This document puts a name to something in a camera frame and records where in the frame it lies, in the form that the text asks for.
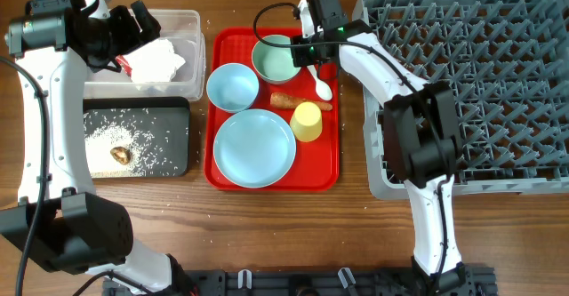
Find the green bowl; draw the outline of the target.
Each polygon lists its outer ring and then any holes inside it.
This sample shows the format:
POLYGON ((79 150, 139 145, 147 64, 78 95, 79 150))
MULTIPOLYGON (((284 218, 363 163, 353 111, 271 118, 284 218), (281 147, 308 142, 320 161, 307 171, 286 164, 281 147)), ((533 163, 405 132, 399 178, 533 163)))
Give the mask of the green bowl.
POLYGON ((261 41, 252 49, 252 64, 257 74, 270 84, 285 84, 301 71, 293 64, 290 48, 274 47, 261 41))

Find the red snack wrapper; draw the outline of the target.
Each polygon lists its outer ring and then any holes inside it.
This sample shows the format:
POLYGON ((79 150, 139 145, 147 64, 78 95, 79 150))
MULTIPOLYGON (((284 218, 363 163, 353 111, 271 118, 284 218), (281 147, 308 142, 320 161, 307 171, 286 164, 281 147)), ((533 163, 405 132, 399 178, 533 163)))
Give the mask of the red snack wrapper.
POLYGON ((131 68, 129 62, 126 60, 126 58, 123 55, 116 56, 116 61, 121 66, 121 68, 126 73, 126 75, 128 75, 128 76, 132 75, 132 68, 131 68))

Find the white napkin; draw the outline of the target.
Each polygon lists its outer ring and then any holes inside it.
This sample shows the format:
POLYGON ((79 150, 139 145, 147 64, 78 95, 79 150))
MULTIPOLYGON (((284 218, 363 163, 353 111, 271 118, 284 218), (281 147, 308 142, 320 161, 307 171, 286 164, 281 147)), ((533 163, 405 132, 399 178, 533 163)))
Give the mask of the white napkin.
POLYGON ((157 39, 123 56, 131 69, 134 83, 171 82, 185 59, 177 54, 168 39, 157 39))

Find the white plastic spoon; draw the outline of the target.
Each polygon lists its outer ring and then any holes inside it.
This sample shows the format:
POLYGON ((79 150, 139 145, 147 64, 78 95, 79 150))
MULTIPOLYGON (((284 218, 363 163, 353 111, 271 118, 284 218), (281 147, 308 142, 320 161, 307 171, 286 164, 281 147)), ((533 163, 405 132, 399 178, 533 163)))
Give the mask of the white plastic spoon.
POLYGON ((318 77, 317 69, 315 68, 315 66, 314 65, 307 66, 307 70, 312 75, 312 77, 315 81, 315 90, 316 90, 317 96, 321 100, 325 100, 325 101, 331 100, 333 98, 333 92, 332 92, 330 86, 318 77))

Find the orange carrot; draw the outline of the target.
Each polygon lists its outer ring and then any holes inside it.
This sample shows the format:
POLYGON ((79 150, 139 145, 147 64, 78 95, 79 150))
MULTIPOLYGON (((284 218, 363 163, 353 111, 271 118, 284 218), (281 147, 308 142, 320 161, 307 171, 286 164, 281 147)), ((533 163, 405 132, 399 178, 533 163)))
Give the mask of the orange carrot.
POLYGON ((269 103, 272 107, 278 109, 296 109, 302 103, 313 103, 323 111, 332 111, 333 105, 327 102, 308 100, 295 97, 282 92, 273 92, 270 95, 269 103))

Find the yellow plastic cup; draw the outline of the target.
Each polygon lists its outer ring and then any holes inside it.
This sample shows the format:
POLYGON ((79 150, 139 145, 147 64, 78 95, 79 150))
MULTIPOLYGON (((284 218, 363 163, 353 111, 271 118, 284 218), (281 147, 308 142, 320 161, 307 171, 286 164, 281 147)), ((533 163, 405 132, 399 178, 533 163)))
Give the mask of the yellow plastic cup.
POLYGON ((297 140, 316 140, 323 129, 321 109, 313 102, 302 102, 293 112, 290 127, 297 140))

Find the small light blue bowl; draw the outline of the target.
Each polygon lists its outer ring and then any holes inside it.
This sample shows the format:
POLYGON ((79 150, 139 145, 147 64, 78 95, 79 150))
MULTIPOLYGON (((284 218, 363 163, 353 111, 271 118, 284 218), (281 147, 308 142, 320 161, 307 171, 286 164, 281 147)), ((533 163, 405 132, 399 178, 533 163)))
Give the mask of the small light blue bowl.
POLYGON ((241 63, 228 63, 209 76, 206 92, 209 101, 227 113, 246 110, 255 102, 260 83, 252 69, 241 63))

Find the large light blue plate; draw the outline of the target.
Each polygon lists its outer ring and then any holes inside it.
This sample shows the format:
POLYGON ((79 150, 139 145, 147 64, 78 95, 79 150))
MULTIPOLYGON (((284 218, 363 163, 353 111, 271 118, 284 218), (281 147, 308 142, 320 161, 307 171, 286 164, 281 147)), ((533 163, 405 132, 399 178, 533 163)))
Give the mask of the large light blue plate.
POLYGON ((247 109, 217 131, 213 157, 221 174, 242 188, 265 188, 292 168, 297 152, 289 124, 266 109, 247 109))

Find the brown food scrap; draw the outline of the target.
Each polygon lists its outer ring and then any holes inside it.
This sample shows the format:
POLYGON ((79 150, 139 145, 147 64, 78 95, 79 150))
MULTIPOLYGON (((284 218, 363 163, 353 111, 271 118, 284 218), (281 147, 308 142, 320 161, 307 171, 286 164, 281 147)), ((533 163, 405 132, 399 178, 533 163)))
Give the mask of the brown food scrap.
POLYGON ((131 152, 124 147, 114 147, 110 150, 110 155, 121 165, 128 165, 131 161, 131 152))

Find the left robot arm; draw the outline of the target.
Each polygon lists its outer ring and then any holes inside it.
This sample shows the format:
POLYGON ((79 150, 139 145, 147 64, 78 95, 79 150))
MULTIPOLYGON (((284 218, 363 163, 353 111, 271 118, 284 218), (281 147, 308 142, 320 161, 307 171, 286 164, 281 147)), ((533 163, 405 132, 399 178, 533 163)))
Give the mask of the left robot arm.
POLYGON ((1 213, 1 234, 25 269, 106 277, 135 295, 196 295, 177 260, 135 239, 126 209, 98 196, 84 146, 84 85, 90 72, 117 72, 117 57, 160 35, 142 2, 30 0, 5 34, 3 64, 20 77, 24 167, 18 203, 1 213))

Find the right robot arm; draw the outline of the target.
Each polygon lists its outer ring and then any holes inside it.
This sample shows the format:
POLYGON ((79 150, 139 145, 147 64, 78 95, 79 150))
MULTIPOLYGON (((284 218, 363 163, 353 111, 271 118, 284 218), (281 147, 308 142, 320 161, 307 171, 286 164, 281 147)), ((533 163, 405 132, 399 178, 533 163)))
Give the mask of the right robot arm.
POLYGON ((448 84, 430 83, 395 59, 362 20, 349 20, 340 0, 300 0, 293 16, 297 67, 335 62, 383 109, 384 159, 405 184, 413 213, 413 269, 419 291, 441 295, 466 282, 456 246, 452 191, 462 145, 448 84))

